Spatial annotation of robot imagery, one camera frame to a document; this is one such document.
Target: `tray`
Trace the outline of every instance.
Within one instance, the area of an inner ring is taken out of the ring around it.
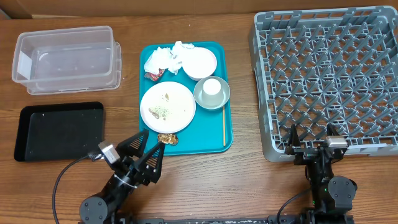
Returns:
[[[26,106],[19,116],[14,159],[79,159],[103,139],[100,102]]]
[[[317,147],[331,123],[346,154],[398,154],[398,13],[390,6],[260,12],[249,36],[264,157],[285,155],[291,124]]]
[[[214,76],[221,77],[228,82],[228,75],[226,71],[225,53],[223,47],[216,42],[196,42],[193,43],[196,47],[205,47],[211,50],[217,58],[217,68]],[[148,78],[144,78],[144,64],[151,55],[151,53],[158,47],[173,47],[174,44],[157,44],[150,45],[144,48],[141,52],[140,58],[140,80],[139,80],[139,101],[144,96],[144,93],[157,82],[153,82]],[[191,92],[196,85],[196,81],[190,79],[188,75],[181,68],[177,75],[166,71],[159,82],[173,81],[185,85]],[[222,109],[209,111],[197,105],[197,110],[192,122],[183,130],[177,133],[178,144],[176,146],[166,145],[166,156],[177,156],[187,154],[200,154],[211,152],[224,152],[232,145],[232,119],[231,119],[231,105],[229,101],[225,104],[225,134],[226,145],[223,146],[223,115]],[[140,130],[148,129],[149,138],[146,150],[149,150],[157,143],[157,133],[150,130],[141,116],[139,118]]]

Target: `white cup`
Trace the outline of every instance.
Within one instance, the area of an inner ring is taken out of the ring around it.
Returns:
[[[201,98],[206,105],[217,106],[224,100],[221,83],[215,78],[207,79],[203,84]]]

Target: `black tray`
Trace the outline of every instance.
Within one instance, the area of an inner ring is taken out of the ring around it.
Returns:
[[[78,159],[104,139],[100,102],[26,106],[19,116],[16,161]]]

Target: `wooden table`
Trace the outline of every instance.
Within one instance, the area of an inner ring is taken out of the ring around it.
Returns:
[[[248,33],[253,14],[222,16],[104,17],[0,22],[0,222],[54,223],[51,196],[59,172],[70,161],[16,162],[19,113],[27,105],[100,101],[106,109],[106,139],[119,142],[139,130],[139,56],[150,44],[214,40],[225,49],[234,142],[221,154],[166,157],[157,184],[140,187],[124,206],[138,218],[266,217],[308,188],[304,167],[268,162],[262,155],[257,90]],[[111,26],[121,44],[123,72],[117,90],[31,96],[11,80],[12,58],[21,32]],[[359,186],[356,223],[397,223],[398,157],[356,157],[333,165],[335,175]],[[80,203],[99,192],[112,171],[104,161],[83,161],[62,177],[57,192],[61,223],[77,223]],[[285,213],[309,205],[309,196]]]

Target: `clear plastic container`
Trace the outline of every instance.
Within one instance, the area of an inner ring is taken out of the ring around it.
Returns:
[[[12,80],[31,95],[111,90],[121,67],[108,26],[26,32],[17,40]]]

